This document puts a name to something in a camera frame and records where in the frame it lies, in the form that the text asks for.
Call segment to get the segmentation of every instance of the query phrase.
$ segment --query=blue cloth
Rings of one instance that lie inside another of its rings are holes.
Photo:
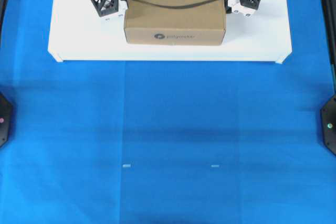
[[[288,5],[283,65],[56,63],[52,0],[9,0],[0,91],[15,116],[0,150],[0,223],[334,224],[322,8]]]

